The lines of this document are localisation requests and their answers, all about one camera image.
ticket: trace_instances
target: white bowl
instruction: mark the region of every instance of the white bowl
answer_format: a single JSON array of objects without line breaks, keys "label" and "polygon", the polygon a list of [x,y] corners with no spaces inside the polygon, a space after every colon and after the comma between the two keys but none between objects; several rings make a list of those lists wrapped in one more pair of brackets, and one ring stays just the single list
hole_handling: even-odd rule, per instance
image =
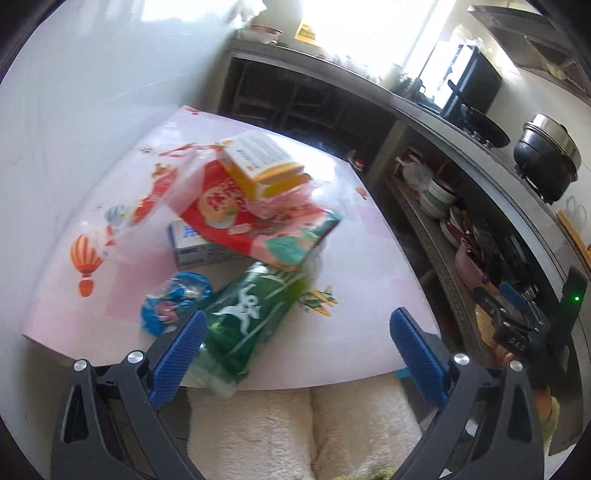
[{"label": "white bowl", "polygon": [[431,194],[439,201],[441,201],[442,203],[445,203],[447,205],[451,205],[453,202],[456,201],[456,196],[452,195],[451,193],[449,193],[447,190],[445,190],[444,188],[440,187],[435,180],[431,180],[431,183],[429,184],[428,187],[429,191],[431,192]]},{"label": "white bowl", "polygon": [[437,208],[437,206],[433,205],[429,199],[425,197],[425,192],[421,194],[420,204],[421,208],[423,208],[423,211],[429,215],[429,217],[435,218],[437,220],[446,218],[449,212],[449,209],[447,211],[442,211]]}]

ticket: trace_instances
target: metal screw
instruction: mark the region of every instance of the metal screw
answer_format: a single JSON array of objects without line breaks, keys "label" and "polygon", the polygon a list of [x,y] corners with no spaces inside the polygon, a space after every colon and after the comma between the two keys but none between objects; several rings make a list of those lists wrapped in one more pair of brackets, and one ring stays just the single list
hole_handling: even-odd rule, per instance
[{"label": "metal screw", "polygon": [[521,372],[523,370],[523,364],[517,360],[511,360],[511,362],[509,363],[509,366],[515,372]]},{"label": "metal screw", "polygon": [[458,365],[467,365],[470,363],[470,357],[467,356],[465,353],[456,353],[453,356],[453,361]]},{"label": "metal screw", "polygon": [[144,354],[142,352],[140,352],[139,350],[136,350],[135,352],[131,352],[128,356],[127,356],[127,361],[130,364],[138,364],[140,363],[142,360],[144,359]]},{"label": "metal screw", "polygon": [[86,363],[86,360],[78,360],[74,364],[74,370],[77,371],[77,372],[82,372],[86,367],[88,367],[88,364]]}]

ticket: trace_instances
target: shelf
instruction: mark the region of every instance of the shelf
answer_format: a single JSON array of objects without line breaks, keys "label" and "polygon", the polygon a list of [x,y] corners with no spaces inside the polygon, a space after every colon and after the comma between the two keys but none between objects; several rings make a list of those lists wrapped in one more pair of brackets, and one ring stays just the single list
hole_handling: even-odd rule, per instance
[{"label": "shelf", "polygon": [[402,180],[386,179],[385,184],[400,205],[433,265],[456,318],[466,353],[481,365],[490,365],[490,354],[480,339],[476,324],[476,303],[456,272],[456,250],[443,236],[439,221],[423,211],[414,193]]}]

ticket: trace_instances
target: black cabinet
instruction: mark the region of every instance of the black cabinet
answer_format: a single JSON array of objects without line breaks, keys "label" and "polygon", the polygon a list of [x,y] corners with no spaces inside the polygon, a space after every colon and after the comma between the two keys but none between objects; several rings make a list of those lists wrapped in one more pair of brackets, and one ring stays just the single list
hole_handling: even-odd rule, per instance
[{"label": "black cabinet", "polygon": [[369,168],[396,117],[343,89],[272,65],[232,59],[218,114]]}]

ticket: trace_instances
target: cooking pot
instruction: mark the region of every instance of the cooking pot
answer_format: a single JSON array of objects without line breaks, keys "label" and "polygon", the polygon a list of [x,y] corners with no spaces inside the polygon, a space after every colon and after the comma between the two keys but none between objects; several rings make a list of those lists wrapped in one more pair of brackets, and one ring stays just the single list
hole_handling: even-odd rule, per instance
[{"label": "cooking pot", "polygon": [[513,152],[516,170],[527,178],[542,199],[552,204],[579,177],[579,149],[564,125],[538,114],[523,126]]}]

